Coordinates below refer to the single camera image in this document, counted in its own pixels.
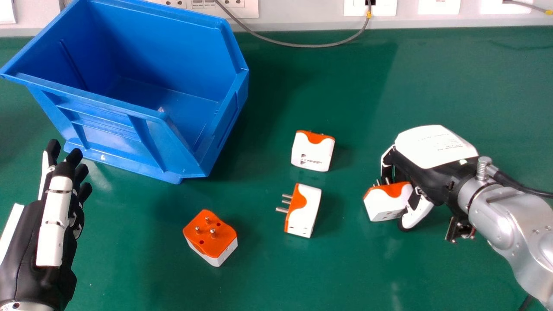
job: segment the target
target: robotic arm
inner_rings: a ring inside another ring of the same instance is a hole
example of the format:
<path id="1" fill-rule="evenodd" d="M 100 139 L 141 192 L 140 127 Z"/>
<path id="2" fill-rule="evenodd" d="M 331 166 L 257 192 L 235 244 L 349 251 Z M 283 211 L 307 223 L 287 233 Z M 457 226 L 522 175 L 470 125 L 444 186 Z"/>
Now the robotic arm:
<path id="1" fill-rule="evenodd" d="M 522 186 L 437 125 L 399 134 L 381 164 L 383 185 L 370 188 L 364 200 L 372 221 L 399 218 L 398 227 L 409 231 L 446 204 L 453 213 L 447 241 L 473 238 L 478 230 L 520 286 L 553 310 L 553 210 L 541 198 L 552 194 Z M 411 188 L 397 195 L 405 183 Z"/>
<path id="2" fill-rule="evenodd" d="M 62 311 L 77 279 L 71 270 L 85 224 L 83 204 L 92 193 L 74 149 L 57 163 L 61 147 L 48 143 L 38 200 L 15 204 L 0 238 L 0 311 Z"/>

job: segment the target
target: blue storage container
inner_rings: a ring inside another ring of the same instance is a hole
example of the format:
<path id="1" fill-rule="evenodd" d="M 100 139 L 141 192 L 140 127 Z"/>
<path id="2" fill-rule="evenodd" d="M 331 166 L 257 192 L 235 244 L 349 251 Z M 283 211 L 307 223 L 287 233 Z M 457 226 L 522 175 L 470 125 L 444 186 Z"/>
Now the blue storage container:
<path id="1" fill-rule="evenodd" d="M 65 151 L 174 184 L 209 175 L 248 73 L 226 20 L 139 0 L 73 1 L 0 70 Z"/>

